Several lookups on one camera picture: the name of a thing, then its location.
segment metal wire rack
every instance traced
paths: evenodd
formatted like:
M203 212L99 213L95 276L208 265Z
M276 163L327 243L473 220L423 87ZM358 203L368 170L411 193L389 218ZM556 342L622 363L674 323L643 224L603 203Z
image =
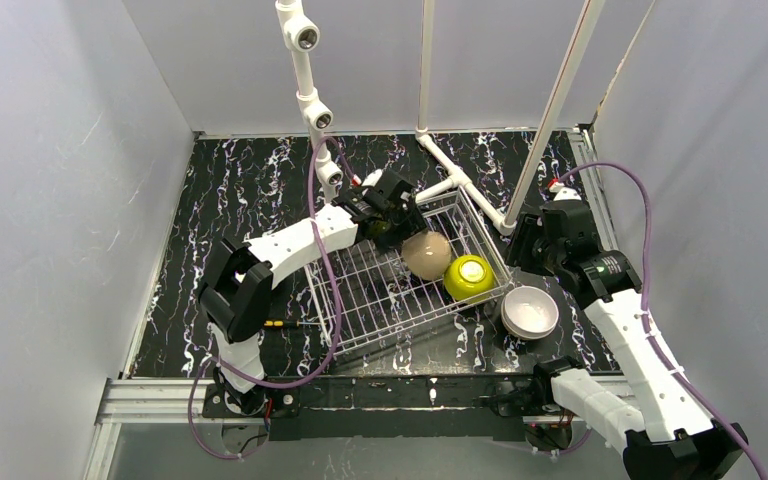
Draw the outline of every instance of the metal wire rack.
M458 188L431 198L421 203L420 209L428 227L449 239L455 257L479 255L490 264L496 284L475 303L502 295L511 281L510 272L465 192ZM398 252L381 253L369 241L334 252L330 259L344 311L338 355L379 343L396 333L475 304L473 298L452 299L443 287L442 278L425 281L411 275ZM322 261L305 266L305 273L330 344L334 304Z

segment white wall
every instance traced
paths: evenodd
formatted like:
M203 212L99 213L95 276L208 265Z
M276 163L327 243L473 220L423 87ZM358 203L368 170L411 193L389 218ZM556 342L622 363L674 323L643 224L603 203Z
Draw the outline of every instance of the white wall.
M768 468L768 2L659 1L596 121L596 147L652 194L661 330ZM637 260L639 195L619 174L605 181ZM754 476L745 458L734 471Z
M0 478L78 478L192 137L119 0L0 0Z
M611 0L560 125L590 122L649 1ZM125 0L193 130L304 132L274 2ZM437 2L430 127L537 126L582 0ZM339 131L412 130L422 0L305 0L314 78Z

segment tan ball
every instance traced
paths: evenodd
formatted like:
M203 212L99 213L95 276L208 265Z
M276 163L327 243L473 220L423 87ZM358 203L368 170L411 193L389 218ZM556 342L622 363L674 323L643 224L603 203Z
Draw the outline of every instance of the tan ball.
M417 277L436 280L452 263L452 246L443 234L428 230L405 240L402 258L408 270Z

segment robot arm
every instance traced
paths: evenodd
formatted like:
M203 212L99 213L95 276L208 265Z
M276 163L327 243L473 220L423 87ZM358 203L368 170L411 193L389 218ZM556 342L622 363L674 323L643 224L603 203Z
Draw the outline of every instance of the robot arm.
M654 322L650 333L643 330L641 282L626 256L602 250L593 214L575 190L555 185L551 191L553 201L520 214L506 263L558 278L610 345L639 409L605 390L569 357L535 367L539 401L582 417L623 456L632 479L720 478L740 448L649 345L654 336L677 365Z
M328 253L371 240L387 250L423 231L414 186L392 171L376 171L315 215ZM220 357L239 371L262 379L257 333L269 318L272 290L291 273L320 258L311 219L240 242L223 238L208 258L198 301L207 314ZM254 384L230 372L217 383L242 408Z

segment black table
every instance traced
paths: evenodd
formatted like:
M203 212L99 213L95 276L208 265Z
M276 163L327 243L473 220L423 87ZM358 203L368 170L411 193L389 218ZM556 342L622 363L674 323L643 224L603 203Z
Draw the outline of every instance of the black table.
M533 132L440 134L438 145L462 166L491 203L508 205ZM443 169L413 135L340 137L355 172L376 168L400 172L420 187L444 178ZM187 169L178 210L155 295L147 314L132 377L192 376L207 352L216 348L199 314L195 289L211 245L223 235L240 238L276 231L307 216L305 185L310 159L306 137L200 140ZM555 132L526 198L538 205L548 182L575 166L565 131ZM581 185L575 187L584 194ZM488 228L499 249L504 240ZM519 284L545 289L560 309L558 328L547 338L525 342L507 334L481 308L439 319L420 337L399 334L382 341L377 352L347 355L329 375L410 376L530 373L534 364L561 355L578 358L589 370L615 371L618 365L598 330L554 279L515 273ZM311 292L302 271L276 292L276 318L316 321ZM303 376L326 350L315 326L262 333L261 358L271 377Z

